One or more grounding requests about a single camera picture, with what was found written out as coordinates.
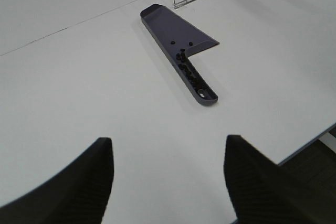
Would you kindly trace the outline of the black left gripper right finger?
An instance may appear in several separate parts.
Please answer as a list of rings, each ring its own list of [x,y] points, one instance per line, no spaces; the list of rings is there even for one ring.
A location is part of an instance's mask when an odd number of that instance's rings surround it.
[[[237,223],[335,223],[335,196],[278,166],[240,135],[228,135],[224,178]]]

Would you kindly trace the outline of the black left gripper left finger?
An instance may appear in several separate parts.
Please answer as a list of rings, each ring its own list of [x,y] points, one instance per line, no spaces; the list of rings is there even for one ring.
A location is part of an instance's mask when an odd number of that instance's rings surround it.
[[[51,179],[1,207],[1,223],[102,223],[114,177],[112,140],[98,138]]]

